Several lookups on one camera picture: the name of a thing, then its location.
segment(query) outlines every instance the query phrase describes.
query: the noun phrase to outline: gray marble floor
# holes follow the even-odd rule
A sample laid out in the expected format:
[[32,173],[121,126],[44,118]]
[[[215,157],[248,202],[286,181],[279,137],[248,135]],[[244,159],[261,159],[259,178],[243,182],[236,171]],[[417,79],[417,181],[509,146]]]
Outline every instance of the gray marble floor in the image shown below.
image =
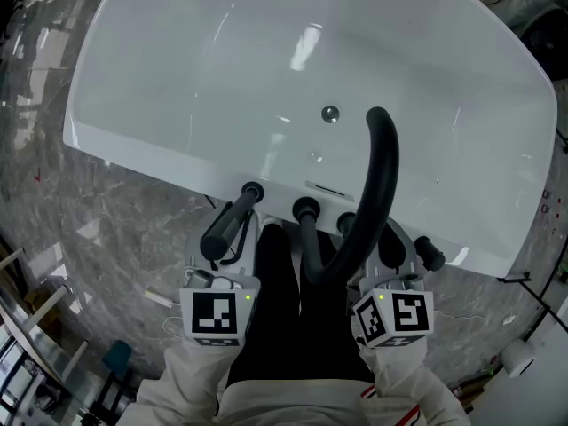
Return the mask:
[[[145,299],[144,290],[175,297],[185,237],[210,205],[200,194],[63,145],[69,85],[100,1],[25,0],[11,21],[0,65],[0,232],[25,248],[31,285],[70,287],[62,319],[89,340],[89,358],[100,359],[120,338],[134,349],[132,365],[157,376],[163,350],[176,341],[162,323],[179,311]],[[536,214],[512,270],[530,270],[535,289],[566,238],[567,163],[557,146],[547,185],[552,210]],[[452,267],[426,279],[438,310],[427,363],[446,383],[483,368],[538,315],[519,286]]]

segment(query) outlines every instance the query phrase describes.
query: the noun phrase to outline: black handle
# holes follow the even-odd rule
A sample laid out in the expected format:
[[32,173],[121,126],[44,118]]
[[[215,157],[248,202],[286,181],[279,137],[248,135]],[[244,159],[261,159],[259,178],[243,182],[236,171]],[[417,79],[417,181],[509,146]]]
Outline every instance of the black handle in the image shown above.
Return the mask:
[[371,136],[371,156],[365,188],[343,245],[325,267],[321,263],[316,231],[320,206],[307,197],[294,204],[294,217],[300,223],[302,233],[304,269],[312,284],[347,282],[371,254],[391,211],[398,180],[397,130],[388,112],[381,107],[373,107],[367,112],[367,126]]
[[243,221],[263,196],[263,187],[258,183],[251,182],[242,187],[241,197],[201,237],[200,250],[207,260],[219,260],[225,256]]

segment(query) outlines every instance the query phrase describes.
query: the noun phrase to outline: white sleeve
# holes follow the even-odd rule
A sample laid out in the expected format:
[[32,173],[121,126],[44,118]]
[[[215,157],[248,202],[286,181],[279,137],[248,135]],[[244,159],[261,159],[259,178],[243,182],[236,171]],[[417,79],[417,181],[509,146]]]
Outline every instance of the white sleeve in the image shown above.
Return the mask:
[[164,352],[160,380],[144,380],[137,401],[119,426],[210,425],[217,411],[217,386],[241,348],[206,348],[184,340]]
[[429,425],[470,425],[460,401],[422,363],[426,339],[403,348],[361,349],[361,358],[375,374],[377,396],[412,398]]

